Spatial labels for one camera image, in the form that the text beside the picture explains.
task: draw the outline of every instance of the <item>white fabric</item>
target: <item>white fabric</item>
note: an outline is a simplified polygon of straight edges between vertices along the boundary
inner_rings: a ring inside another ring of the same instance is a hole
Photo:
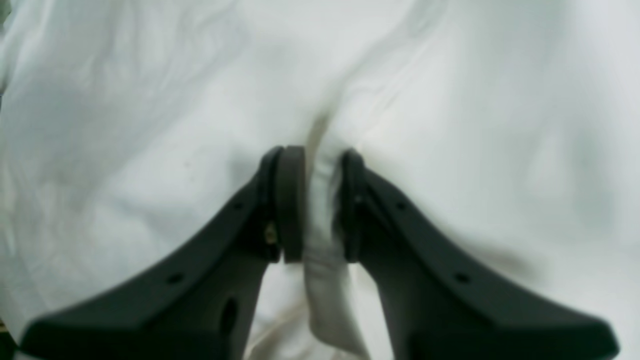
[[[14,336],[169,254],[266,150],[300,144],[304,277],[268,270],[248,357],[392,357],[375,287],[331,232],[351,146],[473,255],[607,318],[619,359],[640,356],[639,1],[12,7],[0,317]]]

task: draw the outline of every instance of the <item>white bedsheet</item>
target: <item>white bedsheet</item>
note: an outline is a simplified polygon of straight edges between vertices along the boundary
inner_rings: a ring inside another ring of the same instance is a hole
[[[0,43],[0,317],[108,289],[305,145],[305,264],[247,356],[392,357],[331,233],[342,152],[505,276],[640,356],[640,2],[14,0]]]

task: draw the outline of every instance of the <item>black plastic part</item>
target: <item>black plastic part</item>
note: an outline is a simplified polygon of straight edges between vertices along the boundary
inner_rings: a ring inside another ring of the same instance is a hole
[[[13,353],[17,345],[13,341],[11,334],[6,331],[0,332],[0,360],[13,359]]]
[[[362,210],[366,198],[364,160],[353,149],[342,157],[339,218],[344,240],[344,256],[357,263],[362,241]]]
[[[302,261],[305,188],[305,149],[289,146],[280,155],[275,181],[277,235],[286,263]]]
[[[260,282],[277,247],[264,241],[275,221],[273,184],[282,148],[171,256],[123,285],[36,320],[20,349],[46,360],[237,360]]]
[[[358,259],[378,285],[396,360],[602,360],[618,353],[605,321],[492,272],[358,157],[350,151],[343,163],[347,259]],[[363,188],[364,205],[346,199]]]

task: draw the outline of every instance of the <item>screw hole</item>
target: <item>screw hole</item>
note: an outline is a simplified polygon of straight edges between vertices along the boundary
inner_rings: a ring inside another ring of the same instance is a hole
[[[234,298],[229,298],[220,316],[220,333],[224,336],[231,334],[236,326],[238,316],[238,303]]]
[[[455,275],[456,280],[461,284],[468,284],[471,282],[471,278],[467,274],[463,274],[461,272]]]
[[[184,274],[181,272],[177,272],[166,278],[166,283],[169,285],[178,284],[184,279]]]

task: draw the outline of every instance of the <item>black plastic bracket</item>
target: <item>black plastic bracket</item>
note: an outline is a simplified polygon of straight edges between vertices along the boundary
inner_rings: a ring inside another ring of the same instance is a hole
[[[400,190],[342,159],[346,258],[378,285],[396,360],[612,359],[608,324],[499,276],[449,241]]]
[[[34,321],[24,354],[46,360],[237,360],[269,262],[300,259],[305,157],[276,147],[191,240],[98,297]]]

